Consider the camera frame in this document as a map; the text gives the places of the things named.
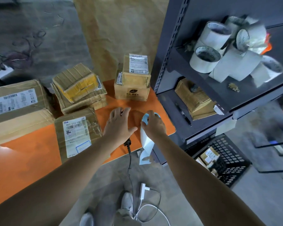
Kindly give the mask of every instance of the shoe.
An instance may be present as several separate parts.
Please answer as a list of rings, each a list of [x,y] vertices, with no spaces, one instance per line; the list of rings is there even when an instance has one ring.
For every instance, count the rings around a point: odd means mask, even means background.
[[[86,212],[83,214],[80,226],[94,226],[93,216],[90,212]]]
[[[133,212],[133,196],[130,192],[126,192],[122,198],[121,209],[127,209],[130,212],[130,216],[132,216]]]

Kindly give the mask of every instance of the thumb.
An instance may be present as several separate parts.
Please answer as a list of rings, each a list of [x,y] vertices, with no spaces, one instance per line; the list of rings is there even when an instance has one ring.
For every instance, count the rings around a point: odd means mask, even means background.
[[[147,127],[146,123],[142,121],[142,122],[141,122],[141,127],[142,127],[142,129],[144,130],[144,129]]]
[[[130,133],[130,136],[137,130],[137,127],[133,127],[133,128],[130,128],[128,130],[128,132]]]

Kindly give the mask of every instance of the hand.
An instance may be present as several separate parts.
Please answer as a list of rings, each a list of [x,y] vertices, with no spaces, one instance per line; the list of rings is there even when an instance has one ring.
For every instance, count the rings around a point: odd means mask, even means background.
[[[146,135],[152,141],[155,141],[159,137],[166,136],[166,126],[162,119],[155,114],[153,110],[149,110],[147,114],[149,114],[148,125],[143,121],[141,122],[141,127]]]
[[[103,136],[113,140],[116,146],[126,142],[137,130],[137,127],[128,129],[128,116],[131,108],[118,107],[111,111],[110,118],[106,123]]]

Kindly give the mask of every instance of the pen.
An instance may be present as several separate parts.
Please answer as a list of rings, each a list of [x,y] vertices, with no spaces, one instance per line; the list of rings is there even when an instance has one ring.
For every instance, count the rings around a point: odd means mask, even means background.
[[[184,114],[184,112],[182,111],[182,109],[179,107],[179,105],[177,103],[175,103],[176,108],[178,109],[178,111],[180,111],[181,115],[184,117],[184,119],[186,120],[186,122],[192,126],[190,120],[186,117],[186,115]]]

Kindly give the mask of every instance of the orange table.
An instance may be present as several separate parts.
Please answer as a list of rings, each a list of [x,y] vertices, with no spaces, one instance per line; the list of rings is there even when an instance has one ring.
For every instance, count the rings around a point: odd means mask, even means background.
[[[114,80],[104,82],[107,90],[108,106],[96,110],[101,129],[104,130],[110,112],[116,107],[131,107],[128,126],[137,126],[132,135],[131,149],[142,147],[140,143],[140,121],[144,113],[152,109],[166,124],[167,134],[176,130],[164,108],[151,89],[146,102],[116,100],[114,97]],[[124,146],[118,147],[104,163],[117,159],[128,153]],[[54,125],[49,125],[18,139],[0,146],[0,203],[16,194],[26,186],[47,175],[61,165],[60,153]]]

